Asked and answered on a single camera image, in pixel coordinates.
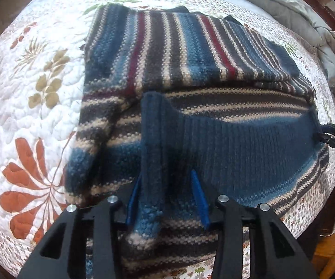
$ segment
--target floral bedspread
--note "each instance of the floral bedspread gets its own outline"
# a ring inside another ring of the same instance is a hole
[[[137,9],[190,11],[234,18],[283,45],[317,93],[321,123],[335,123],[335,105],[317,52],[267,13],[239,0],[33,0],[0,37],[0,264],[17,275],[66,207],[63,173],[81,106],[83,47],[95,9],[107,2]],[[326,172],[283,217],[298,237],[335,185],[335,152]],[[244,244],[244,278],[250,272]],[[164,278],[210,279],[213,258]]]

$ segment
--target knit sweater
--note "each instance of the knit sweater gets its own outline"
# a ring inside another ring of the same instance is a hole
[[[91,170],[120,114],[146,91],[240,83],[313,101],[313,88],[286,50],[231,16],[100,7],[85,47],[85,83],[76,143],[66,168],[68,201],[95,185]]]
[[[109,4],[85,48],[66,191],[83,203],[141,177],[136,221],[120,240],[127,277],[215,253],[191,170],[237,202],[268,202],[282,216],[328,163],[327,146],[312,138],[313,88],[283,47],[232,17],[174,11]]]

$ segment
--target blue stripe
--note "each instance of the blue stripe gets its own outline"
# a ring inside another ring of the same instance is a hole
[[[259,52],[259,56],[262,58],[263,62],[269,68],[270,74],[272,76],[271,79],[273,81],[278,81],[280,79],[280,77],[278,77],[278,75],[280,75],[281,72],[283,72],[283,71],[276,69],[276,64],[272,63],[273,61],[272,61],[272,57],[271,57],[270,54],[273,54],[273,52],[270,51],[268,53],[267,49],[264,47],[264,45],[261,43],[261,41],[256,36],[253,36],[251,31],[247,31],[246,34],[248,35],[248,38],[249,38],[250,42],[253,43],[254,48]]]
[[[95,156],[74,148],[66,166],[65,189],[68,193],[80,195],[88,187],[88,174],[95,160]]]
[[[122,79],[122,70],[125,64],[128,64],[130,59],[127,60],[127,57],[130,58],[131,52],[130,49],[133,46],[134,42],[137,39],[137,34],[135,32],[135,21],[137,20],[137,13],[135,11],[130,11],[129,13],[129,26],[127,29],[127,38],[125,40],[125,45],[122,50],[120,50],[120,58],[117,64],[115,64],[115,75],[114,79],[121,80]]]
[[[86,82],[108,78],[112,63],[120,49],[125,31],[125,22],[129,8],[111,4],[107,12],[107,22],[86,64]]]
[[[266,46],[274,53],[274,56],[278,59],[282,70],[286,71],[289,75],[293,77],[298,77],[299,69],[295,64],[294,60],[286,52],[285,48],[267,40],[266,38],[263,38],[263,41]]]
[[[190,71],[193,86],[207,84],[210,79],[217,77],[219,68],[215,64],[201,25],[196,16],[178,13],[187,46],[187,66]]]
[[[227,24],[233,29],[233,31],[235,32],[235,34],[237,35],[237,37],[241,41],[242,45],[246,49],[246,52],[250,56],[250,58],[252,59],[252,61],[259,68],[261,68],[265,72],[265,74],[266,74],[265,78],[270,78],[269,77],[269,69],[268,69],[267,63],[263,59],[261,59],[259,57],[259,54],[258,54],[257,50],[251,44],[251,42],[249,41],[249,38],[246,36],[246,34],[245,34],[244,30],[243,30],[243,27],[240,26],[240,25],[238,25],[238,24],[236,24],[236,23],[232,23],[232,22],[227,22]]]
[[[258,203],[261,201],[263,202],[269,202],[272,199],[276,197],[280,197],[280,195],[286,194],[290,192],[297,184],[298,179],[301,178],[303,174],[307,172],[307,170],[313,165],[314,162],[318,160],[318,153],[323,148],[324,144],[318,144],[315,148],[315,151],[313,154],[311,154],[310,158],[307,160],[307,162],[301,167],[301,169],[290,179],[280,182],[276,188],[270,190],[270,192],[263,192],[260,194],[252,194],[250,196],[242,197],[241,200],[238,200],[238,202],[241,202],[243,205],[246,206],[253,206],[256,207]]]

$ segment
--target bed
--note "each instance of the bed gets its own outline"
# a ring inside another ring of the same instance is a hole
[[[33,0],[0,36],[0,265],[17,276],[35,245],[66,207],[63,182],[84,81],[83,47],[95,10],[107,2],[141,9],[232,15],[285,47],[316,90],[319,121],[335,124],[335,101],[317,49],[246,0]],[[335,186],[327,170],[282,218],[295,237],[310,225]],[[250,272],[244,244],[243,277]],[[210,279],[213,257],[164,278]]]

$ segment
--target red leaf pattern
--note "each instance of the red leaf pattern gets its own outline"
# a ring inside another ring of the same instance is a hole
[[[62,150],[62,157],[73,134],[70,134]],[[60,168],[61,157],[53,177],[48,178],[44,143],[41,138],[35,145],[36,156],[25,138],[17,138],[15,145],[23,168],[15,163],[9,163],[3,170],[3,175],[8,182],[21,187],[21,190],[1,194],[0,205],[5,211],[15,213],[10,221],[13,236],[17,239],[26,239],[35,224],[38,228],[32,231],[33,241],[38,243],[67,206],[61,191],[65,169],[60,182],[55,183],[58,181],[55,180],[55,175]]]

